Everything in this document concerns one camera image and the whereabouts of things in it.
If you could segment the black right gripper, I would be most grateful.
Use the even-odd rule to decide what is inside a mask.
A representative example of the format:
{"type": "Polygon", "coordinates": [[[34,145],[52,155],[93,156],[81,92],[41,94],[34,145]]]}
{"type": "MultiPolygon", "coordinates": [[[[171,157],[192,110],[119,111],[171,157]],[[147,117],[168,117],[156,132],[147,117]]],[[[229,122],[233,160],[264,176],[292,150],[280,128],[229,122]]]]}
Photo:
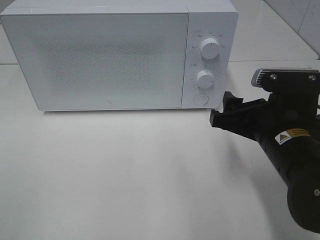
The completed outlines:
{"type": "Polygon", "coordinates": [[[318,69],[259,68],[251,85],[272,94],[244,102],[226,91],[223,112],[210,112],[211,127],[256,141],[263,150],[320,149],[318,69]]]}

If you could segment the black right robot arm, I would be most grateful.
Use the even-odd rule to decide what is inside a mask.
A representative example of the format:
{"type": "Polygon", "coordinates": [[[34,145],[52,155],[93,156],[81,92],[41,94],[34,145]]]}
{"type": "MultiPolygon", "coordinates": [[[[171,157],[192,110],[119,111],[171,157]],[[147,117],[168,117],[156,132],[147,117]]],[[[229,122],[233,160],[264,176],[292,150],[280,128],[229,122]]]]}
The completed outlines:
{"type": "Polygon", "coordinates": [[[303,229],[320,231],[320,72],[311,68],[259,68],[251,85],[268,99],[248,102],[227,91],[223,111],[209,122],[257,142],[287,186],[287,205],[303,229]]]}

